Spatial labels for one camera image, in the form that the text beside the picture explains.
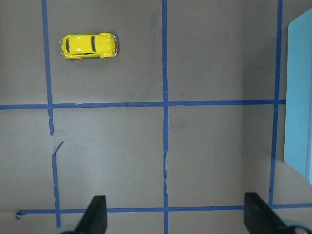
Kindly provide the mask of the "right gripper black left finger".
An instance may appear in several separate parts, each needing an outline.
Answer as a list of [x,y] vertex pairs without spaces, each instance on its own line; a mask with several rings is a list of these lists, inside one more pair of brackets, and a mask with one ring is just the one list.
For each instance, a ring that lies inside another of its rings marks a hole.
[[75,234],[104,234],[107,230],[107,207],[104,195],[94,196],[76,226]]

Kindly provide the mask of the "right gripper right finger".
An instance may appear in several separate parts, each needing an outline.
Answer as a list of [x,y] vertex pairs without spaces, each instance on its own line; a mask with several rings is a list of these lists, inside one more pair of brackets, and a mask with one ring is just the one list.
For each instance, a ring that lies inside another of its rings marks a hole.
[[250,234],[294,234],[257,193],[244,194],[244,225]]

